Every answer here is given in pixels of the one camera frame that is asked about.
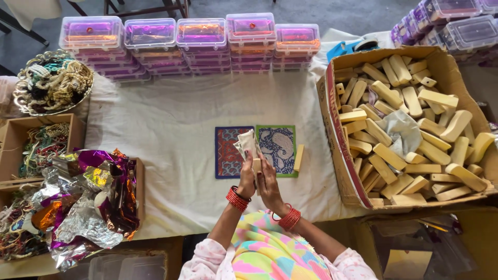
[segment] floor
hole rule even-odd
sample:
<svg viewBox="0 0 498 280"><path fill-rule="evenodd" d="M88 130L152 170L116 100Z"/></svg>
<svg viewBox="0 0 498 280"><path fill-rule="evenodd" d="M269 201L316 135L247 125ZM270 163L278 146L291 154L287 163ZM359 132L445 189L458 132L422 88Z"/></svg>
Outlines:
<svg viewBox="0 0 498 280"><path fill-rule="evenodd" d="M65 1L62 4L62 16L79 16ZM161 6L161 0L124 0L125 5L118 9L134 10ZM399 20L414 8L418 0L191 0L190 18L222 17L228 13L272 12L277 23L317 23L322 33L332 27L354 35L363 35L375 31L391 29ZM102 0L86 0L79 3L90 16L103 14ZM5 2L0 1L0 8L10 12ZM139 15L132 18L169 17L166 12ZM177 12L176 19L181 18ZM13 30L10 34L0 32L0 64L12 72L19 72L25 63L39 53L58 48L59 32L62 18L35 19L33 30L50 42L48 47Z"/></svg>

